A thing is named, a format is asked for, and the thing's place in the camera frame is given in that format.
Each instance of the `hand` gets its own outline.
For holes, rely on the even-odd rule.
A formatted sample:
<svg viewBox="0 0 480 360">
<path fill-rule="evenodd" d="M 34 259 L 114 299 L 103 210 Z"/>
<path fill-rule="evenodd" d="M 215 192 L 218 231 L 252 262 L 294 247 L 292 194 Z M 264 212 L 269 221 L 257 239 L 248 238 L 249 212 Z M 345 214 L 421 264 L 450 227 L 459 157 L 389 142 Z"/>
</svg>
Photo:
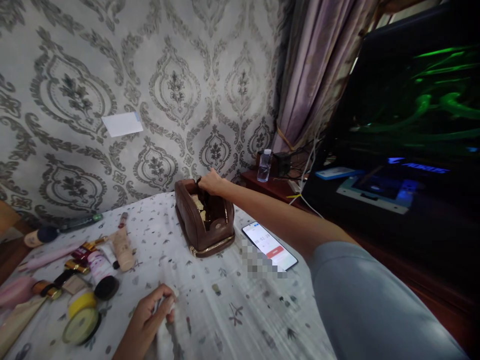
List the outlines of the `hand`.
<svg viewBox="0 0 480 360">
<path fill-rule="evenodd" d="M 166 299 L 153 313 L 157 302 L 163 297 Z M 174 292 L 165 284 L 160 285 L 141 299 L 116 349 L 113 360 L 143 359 L 165 317 L 169 323 L 174 321 L 175 310 L 170 311 L 170 309 L 176 301 Z"/>
<path fill-rule="evenodd" d="M 221 178 L 215 169 L 211 167 L 210 172 L 201 177 L 198 186 L 210 195 L 222 196 L 220 194 L 222 186 L 228 182 L 229 181 L 227 179 Z"/>
</svg>

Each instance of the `light blue sleeve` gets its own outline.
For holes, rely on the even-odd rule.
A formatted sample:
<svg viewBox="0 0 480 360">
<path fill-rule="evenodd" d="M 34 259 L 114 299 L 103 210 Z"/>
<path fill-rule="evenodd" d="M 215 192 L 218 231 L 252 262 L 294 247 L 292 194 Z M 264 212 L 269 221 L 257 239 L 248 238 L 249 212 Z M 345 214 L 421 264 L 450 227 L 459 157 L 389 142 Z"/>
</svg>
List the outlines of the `light blue sleeve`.
<svg viewBox="0 0 480 360">
<path fill-rule="evenodd" d="M 468 359 L 420 299 L 361 247 L 325 243 L 310 271 L 339 360 Z"/>
</svg>

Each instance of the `phone screen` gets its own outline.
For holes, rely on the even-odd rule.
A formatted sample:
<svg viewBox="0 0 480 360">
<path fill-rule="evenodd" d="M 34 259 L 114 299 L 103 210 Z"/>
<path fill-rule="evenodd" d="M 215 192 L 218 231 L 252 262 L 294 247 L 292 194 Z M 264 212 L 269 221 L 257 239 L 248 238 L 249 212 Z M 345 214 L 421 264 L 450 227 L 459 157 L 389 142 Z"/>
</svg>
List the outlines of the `phone screen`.
<svg viewBox="0 0 480 360">
<path fill-rule="evenodd" d="M 267 258 L 271 259 L 273 265 L 286 271 L 298 262 L 298 260 L 258 222 L 252 222 L 242 230 L 255 246 L 264 253 Z"/>
</svg>

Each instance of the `table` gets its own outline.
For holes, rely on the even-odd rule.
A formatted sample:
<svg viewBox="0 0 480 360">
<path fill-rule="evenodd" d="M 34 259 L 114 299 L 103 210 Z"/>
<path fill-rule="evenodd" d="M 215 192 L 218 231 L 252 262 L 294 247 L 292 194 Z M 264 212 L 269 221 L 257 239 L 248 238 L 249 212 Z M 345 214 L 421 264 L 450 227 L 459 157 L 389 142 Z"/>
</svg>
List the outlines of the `table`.
<svg viewBox="0 0 480 360">
<path fill-rule="evenodd" d="M 254 220 L 239 208 L 235 209 L 234 244 L 204 259 L 193 257 L 188 250 L 173 193 L 107 211 L 102 221 L 62 234 L 34 249 L 27 259 L 110 235 L 117 230 L 123 212 L 129 214 L 126 226 L 132 247 L 137 248 L 136 262 L 130 271 L 117 275 L 120 288 L 116 295 L 99 302 L 102 322 L 92 339 L 82 346 L 62 342 L 70 298 L 64 293 L 44 303 L 5 359 L 110 359 L 138 301 L 160 283 L 178 295 L 173 331 L 181 351 L 174 356 L 172 344 L 162 337 L 150 348 L 148 359 L 335 359 L 315 303 L 309 268 L 295 250 L 283 243 L 298 259 L 287 278 L 247 272 L 246 258 L 254 254 L 254 248 L 240 229 Z M 31 275 L 53 281 L 67 259 Z M 24 274 L 15 271 L 5 284 L 20 275 Z M 84 279 L 93 282 L 90 274 Z"/>
<path fill-rule="evenodd" d="M 286 180 L 257 181 L 257 170 L 246 171 L 240 177 L 248 189 L 266 194 L 285 203 L 291 201 L 287 196 L 294 195 Z M 301 198 L 295 200 L 292 205 L 313 213 Z M 458 292 L 450 284 L 427 269 L 359 232 L 349 224 L 348 218 L 331 216 L 328 211 L 323 209 L 320 212 L 327 220 L 341 226 L 375 259 L 404 282 L 430 309 L 463 349 L 472 356 L 478 343 L 478 333 L 475 325 L 476 304 L 472 298 Z"/>
</svg>

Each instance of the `white tablecloth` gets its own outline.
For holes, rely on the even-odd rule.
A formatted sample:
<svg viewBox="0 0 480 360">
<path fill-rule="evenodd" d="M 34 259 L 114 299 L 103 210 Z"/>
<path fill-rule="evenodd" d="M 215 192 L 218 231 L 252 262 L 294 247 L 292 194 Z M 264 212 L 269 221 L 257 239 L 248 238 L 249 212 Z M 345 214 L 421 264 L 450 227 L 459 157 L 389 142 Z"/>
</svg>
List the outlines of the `white tablecloth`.
<svg viewBox="0 0 480 360">
<path fill-rule="evenodd" d="M 205 259 L 193 257 L 188 250 L 178 224 L 173 193 L 157 194 L 107 211 L 103 221 L 63 234 L 51 244 L 34 249 L 27 259 L 110 235 L 117 230 L 123 212 L 129 214 L 126 226 L 132 247 L 137 248 L 137 261 L 134 268 L 117 276 L 117 294 L 109 301 L 99 302 L 97 309 L 103 318 L 93 338 L 82 346 L 62 342 L 70 297 L 64 293 L 55 301 L 45 302 L 6 359 L 110 359 L 138 301 L 160 283 L 166 283 L 178 295 L 175 323 L 166 331 L 160 330 L 147 358 L 335 358 L 315 304 L 307 264 L 286 245 L 298 259 L 287 278 L 275 278 L 272 274 L 256 274 L 258 278 L 254 278 L 248 274 L 245 254 L 242 256 L 247 251 L 247 241 L 239 229 L 254 220 L 238 208 L 235 243 Z M 38 280 L 53 281 L 63 271 L 67 258 L 32 275 Z M 14 272 L 5 284 L 22 275 Z M 90 274 L 84 279 L 92 282 Z"/>
</svg>

